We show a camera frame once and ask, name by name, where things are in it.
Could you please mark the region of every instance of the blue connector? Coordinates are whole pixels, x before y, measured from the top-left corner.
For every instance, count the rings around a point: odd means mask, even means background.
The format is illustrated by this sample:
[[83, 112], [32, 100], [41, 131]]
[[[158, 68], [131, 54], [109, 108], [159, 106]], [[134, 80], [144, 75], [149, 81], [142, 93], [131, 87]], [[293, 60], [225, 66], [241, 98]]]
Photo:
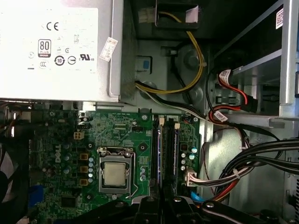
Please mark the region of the blue connector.
[[43, 186], [35, 185], [29, 188], [28, 208], [34, 207], [43, 201]]
[[205, 200], [198, 196], [195, 192], [191, 192], [191, 199], [194, 200], [194, 201], [197, 201], [197, 202], [204, 202]]

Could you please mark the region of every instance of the cable bundle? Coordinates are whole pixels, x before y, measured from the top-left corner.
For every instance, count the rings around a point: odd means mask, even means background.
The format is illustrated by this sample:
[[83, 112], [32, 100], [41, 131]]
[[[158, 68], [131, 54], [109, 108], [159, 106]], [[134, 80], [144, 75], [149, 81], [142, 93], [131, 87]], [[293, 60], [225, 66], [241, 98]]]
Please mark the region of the cable bundle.
[[[168, 17], [170, 17], [171, 19], [175, 20], [176, 22], [182, 22], [179, 18], [177, 18], [176, 16], [174, 16], [171, 13], [168, 12], [159, 12], [160, 15], [166, 15]], [[182, 89], [179, 90], [159, 90], [159, 89], [154, 89], [140, 81], [135, 81], [135, 85], [137, 88], [142, 89], [146, 92], [150, 92], [150, 93], [155, 93], [155, 94], [172, 94], [172, 93], [184, 93], [184, 92], [188, 92], [190, 91], [199, 81], [203, 69], [204, 69], [204, 58], [203, 55], [201, 53], [200, 47], [196, 41], [196, 39], [194, 38], [193, 34], [190, 31], [186, 31], [187, 35], [189, 36], [191, 42], [193, 43], [196, 52], [198, 54], [199, 57], [199, 70], [197, 72], [196, 77], [193, 79], [193, 81], [191, 83], [189, 83], [188, 85], [186, 85], [185, 87], [183, 87]]]
[[[250, 173], [255, 167], [270, 165], [282, 171], [299, 175], [299, 163], [278, 160], [278, 157], [284, 151], [292, 150], [299, 150], [298, 139], [267, 142], [252, 146], [247, 150], [240, 152], [224, 168], [219, 180], [217, 180], [217, 182], [209, 183], [215, 184], [222, 181], [223, 184], [222, 187], [216, 188], [215, 196], [212, 198], [212, 200], [220, 201], [224, 199], [236, 186], [240, 178]], [[264, 156], [257, 156], [257, 154], [269, 152], [277, 152], [278, 154], [274, 159]]]

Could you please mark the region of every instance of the white connector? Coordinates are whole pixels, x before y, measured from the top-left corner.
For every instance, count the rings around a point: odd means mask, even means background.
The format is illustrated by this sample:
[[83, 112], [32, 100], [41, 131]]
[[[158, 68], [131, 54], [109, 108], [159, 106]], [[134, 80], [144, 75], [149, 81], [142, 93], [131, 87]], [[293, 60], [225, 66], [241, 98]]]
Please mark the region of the white connector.
[[196, 177], [197, 173], [192, 168], [187, 168], [185, 172], [185, 181], [187, 187], [196, 187], [196, 184], [190, 181], [190, 176]]
[[159, 125], [163, 127], [165, 123], [165, 118], [159, 118]]
[[178, 130], [181, 127], [180, 123], [175, 123], [174, 124], [174, 130]]
[[74, 140], [82, 140], [84, 138], [84, 132], [74, 132]]

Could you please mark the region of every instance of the yellow wire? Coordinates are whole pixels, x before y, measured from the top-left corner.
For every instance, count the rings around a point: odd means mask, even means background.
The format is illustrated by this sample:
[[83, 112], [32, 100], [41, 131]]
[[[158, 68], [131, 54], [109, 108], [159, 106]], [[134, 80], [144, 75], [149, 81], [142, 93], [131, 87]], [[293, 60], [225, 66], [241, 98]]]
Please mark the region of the yellow wire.
[[[175, 21], [182, 22], [178, 17], [176, 17], [175, 15], [173, 15], [171, 13], [159, 12], [159, 14], [168, 15], [168, 16], [172, 17]], [[199, 70], [198, 70], [198, 73], [197, 73], [196, 77], [194, 78], [194, 80], [191, 83], [189, 83], [187, 86], [185, 86], [184, 88], [179, 89], [179, 90], [154, 90], [152, 88], [144, 87], [144, 86], [142, 86], [138, 83], [135, 84], [136, 86], [140, 87], [141, 89], [143, 89], [147, 92], [152, 92], [152, 93], [155, 93], [155, 94], [171, 94], [171, 93], [178, 93], [178, 92], [188, 90], [190, 87], [194, 86], [199, 81], [199, 79], [202, 75], [202, 71], [203, 71], [204, 58], [203, 58], [203, 55], [201, 53], [200, 47], [199, 47], [196, 39], [194, 38], [193, 34], [190, 31], [186, 31], [186, 33], [188, 34], [191, 42], [193, 43], [193, 45], [196, 49], [196, 52], [198, 54], [198, 57], [199, 57]]]

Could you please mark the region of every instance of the ul logo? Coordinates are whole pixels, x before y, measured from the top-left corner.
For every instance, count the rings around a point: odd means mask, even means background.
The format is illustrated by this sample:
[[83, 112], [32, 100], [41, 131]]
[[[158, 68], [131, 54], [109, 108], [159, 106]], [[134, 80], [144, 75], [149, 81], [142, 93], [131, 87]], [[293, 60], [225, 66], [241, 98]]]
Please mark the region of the ul logo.
[[81, 61], [94, 61], [94, 58], [90, 58], [90, 56], [88, 54], [81, 54], [80, 60]]
[[48, 66], [48, 61], [41, 61], [41, 62], [39, 63], [39, 67], [40, 67], [41, 69], [45, 69], [45, 68], [47, 68], [47, 66]]

